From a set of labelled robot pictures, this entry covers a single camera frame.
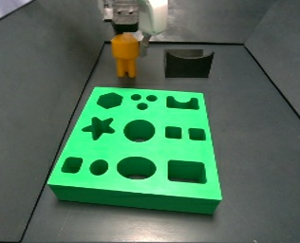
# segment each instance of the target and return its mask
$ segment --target dark gray tabletop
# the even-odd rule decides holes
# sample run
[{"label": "dark gray tabletop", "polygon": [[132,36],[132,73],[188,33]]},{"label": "dark gray tabletop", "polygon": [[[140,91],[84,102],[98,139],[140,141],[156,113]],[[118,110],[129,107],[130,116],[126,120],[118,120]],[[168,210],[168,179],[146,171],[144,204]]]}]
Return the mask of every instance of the dark gray tabletop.
[{"label": "dark gray tabletop", "polygon": [[300,1],[271,8],[247,46],[300,115]]},{"label": "dark gray tabletop", "polygon": [[[210,78],[166,79],[165,48],[214,51]],[[46,186],[25,241],[300,242],[300,119],[245,48],[153,45],[134,82],[114,69],[106,45],[66,139],[96,86],[204,92],[224,200],[194,215],[58,201]]]}]

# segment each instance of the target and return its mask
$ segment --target orange cylinder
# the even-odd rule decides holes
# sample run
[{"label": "orange cylinder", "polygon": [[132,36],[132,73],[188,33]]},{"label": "orange cylinder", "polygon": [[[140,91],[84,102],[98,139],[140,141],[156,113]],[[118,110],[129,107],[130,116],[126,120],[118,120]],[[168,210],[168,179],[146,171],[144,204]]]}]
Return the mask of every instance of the orange cylinder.
[{"label": "orange cylinder", "polygon": [[117,76],[129,73],[130,78],[137,76],[138,39],[132,33],[118,34],[113,40],[113,57],[117,64]]}]

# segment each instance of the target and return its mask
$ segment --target green foam block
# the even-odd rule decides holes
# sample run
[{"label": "green foam block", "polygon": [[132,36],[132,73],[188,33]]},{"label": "green foam block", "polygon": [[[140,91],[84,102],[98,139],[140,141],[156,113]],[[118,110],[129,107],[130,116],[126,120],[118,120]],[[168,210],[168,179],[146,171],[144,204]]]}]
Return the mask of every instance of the green foam block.
[{"label": "green foam block", "polygon": [[213,214],[204,94],[96,87],[47,184],[59,200]]}]

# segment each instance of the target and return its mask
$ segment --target square hole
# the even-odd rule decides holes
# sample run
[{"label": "square hole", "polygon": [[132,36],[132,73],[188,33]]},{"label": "square hole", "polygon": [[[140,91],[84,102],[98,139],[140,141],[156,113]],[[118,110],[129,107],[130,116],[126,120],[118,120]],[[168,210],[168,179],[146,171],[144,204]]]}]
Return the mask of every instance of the square hole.
[{"label": "square hole", "polygon": [[180,140],[182,138],[182,128],[176,126],[168,126],[165,128],[165,137],[168,139]]},{"label": "square hole", "polygon": [[206,140],[206,131],[204,129],[190,128],[188,132],[190,140]]},{"label": "square hole", "polygon": [[72,173],[72,174],[78,173],[81,170],[82,164],[84,164],[82,158],[69,157],[64,162],[62,172]]},{"label": "square hole", "polygon": [[206,183],[206,169],[202,162],[172,160],[168,163],[168,179],[188,183]]}]

